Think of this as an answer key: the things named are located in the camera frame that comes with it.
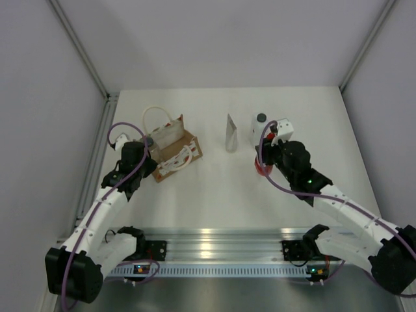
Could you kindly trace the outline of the white bottle grey cap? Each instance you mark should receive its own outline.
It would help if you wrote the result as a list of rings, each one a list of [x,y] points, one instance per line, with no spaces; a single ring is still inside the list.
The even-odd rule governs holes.
[[[265,113],[257,112],[252,116],[250,126],[250,144],[256,147],[259,144],[261,133],[268,123],[268,118]]]

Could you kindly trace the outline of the clear square bottle grey cap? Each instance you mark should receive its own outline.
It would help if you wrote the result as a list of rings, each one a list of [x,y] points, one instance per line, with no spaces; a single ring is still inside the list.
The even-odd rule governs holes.
[[[146,142],[148,144],[148,153],[150,157],[157,163],[160,163],[163,160],[163,155],[159,145],[150,136],[146,136]]]

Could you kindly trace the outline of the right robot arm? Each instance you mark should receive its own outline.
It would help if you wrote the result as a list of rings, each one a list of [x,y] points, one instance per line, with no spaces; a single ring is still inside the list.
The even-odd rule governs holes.
[[[406,289],[415,282],[415,227],[399,227],[351,200],[334,182],[314,169],[310,153],[295,140],[262,138],[255,145],[256,161],[266,178],[274,166],[289,186],[277,189],[296,196],[349,230],[351,236],[317,224],[302,237],[310,258],[336,257],[362,269],[387,292],[415,298]]]

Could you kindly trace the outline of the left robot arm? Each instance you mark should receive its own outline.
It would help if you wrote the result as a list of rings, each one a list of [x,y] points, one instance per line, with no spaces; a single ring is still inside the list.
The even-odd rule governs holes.
[[[122,227],[103,244],[112,221],[127,206],[141,181],[157,168],[141,141],[126,142],[121,158],[101,183],[93,205],[82,222],[60,248],[45,255],[49,292],[85,303],[93,302],[104,279],[127,258],[138,260],[147,251],[144,232]]]

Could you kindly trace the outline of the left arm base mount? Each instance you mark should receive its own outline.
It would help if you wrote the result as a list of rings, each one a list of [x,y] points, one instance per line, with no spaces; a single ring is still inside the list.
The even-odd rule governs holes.
[[[164,240],[147,240],[144,247],[143,259],[165,261],[168,243]]]

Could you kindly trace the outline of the red liquid bottle red cap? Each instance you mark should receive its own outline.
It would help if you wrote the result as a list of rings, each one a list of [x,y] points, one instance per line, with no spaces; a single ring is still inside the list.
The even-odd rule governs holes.
[[[256,151],[256,156],[255,156],[255,160],[254,160],[254,166],[255,166],[255,169],[256,169],[257,173],[260,176],[263,176],[263,177],[265,177],[267,175],[270,175],[270,173],[273,171],[273,166],[269,166],[269,165],[260,163],[260,161],[259,161],[259,146],[255,147],[255,151]]]

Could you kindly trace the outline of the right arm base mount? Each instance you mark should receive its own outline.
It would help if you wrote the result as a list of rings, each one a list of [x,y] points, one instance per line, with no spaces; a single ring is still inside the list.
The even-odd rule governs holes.
[[[305,262],[312,258],[309,246],[302,240],[283,240],[281,246],[285,261]]]

